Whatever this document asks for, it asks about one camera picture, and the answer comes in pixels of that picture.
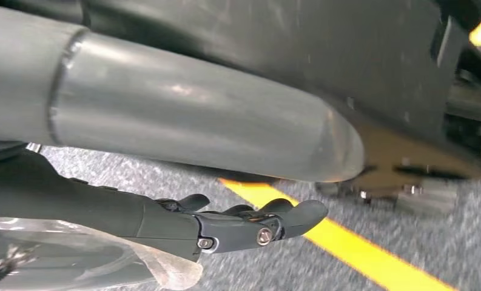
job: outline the bolt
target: bolt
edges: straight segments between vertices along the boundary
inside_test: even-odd
[[[264,227],[258,231],[257,243],[261,246],[268,245],[272,240],[272,231]]]
[[[201,249],[209,249],[214,245],[211,238],[200,238],[197,240],[197,246]]]

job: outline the gray metal surface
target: gray metal surface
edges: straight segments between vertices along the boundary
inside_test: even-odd
[[[53,144],[46,109],[53,79],[67,43],[82,29],[0,8],[1,141]]]
[[[319,97],[7,8],[0,140],[305,181],[351,179],[364,163],[358,133]]]
[[[245,203],[198,167],[184,167],[110,153],[46,148],[42,153],[65,176],[156,198],[204,193],[207,210]],[[481,181],[464,184],[452,215],[428,218],[353,205],[316,194],[307,182],[275,187],[299,200],[319,199],[329,217],[459,290],[481,291]],[[205,268],[192,291],[382,290],[304,238],[262,249],[203,255]],[[128,290],[153,290],[149,285]]]

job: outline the gray plastic housing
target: gray plastic housing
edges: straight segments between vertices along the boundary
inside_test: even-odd
[[[308,181],[355,177],[354,128],[314,95],[0,8],[0,141]]]
[[[0,161],[0,217],[57,219],[196,261],[199,223],[156,201],[60,176],[29,150]]]

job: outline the robotic finger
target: robotic finger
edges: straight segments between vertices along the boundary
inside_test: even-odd
[[[312,229],[328,214],[324,204],[314,200],[294,207],[288,200],[275,199],[260,210],[240,204],[223,212],[188,212],[209,203],[202,194],[180,201],[158,199],[157,202],[168,211],[188,213],[197,219],[200,225],[197,246],[204,253],[255,249],[293,238]]]

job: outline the transparent plastic sheet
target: transparent plastic sheet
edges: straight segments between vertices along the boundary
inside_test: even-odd
[[[21,290],[36,289],[34,286],[38,284],[28,288],[24,283],[43,279],[61,285],[49,287],[51,290],[123,286],[121,276],[128,280],[127,284],[155,280],[161,288],[185,290],[194,286],[203,272],[200,264],[184,258],[60,220],[0,218],[0,248],[10,242],[20,247],[38,246],[34,252],[38,259],[15,272],[23,279],[22,283],[17,281],[22,285],[17,289]],[[139,265],[147,268],[146,272],[139,271]],[[51,277],[42,277],[39,270],[49,271]],[[66,278],[70,274],[73,274],[71,282]]]

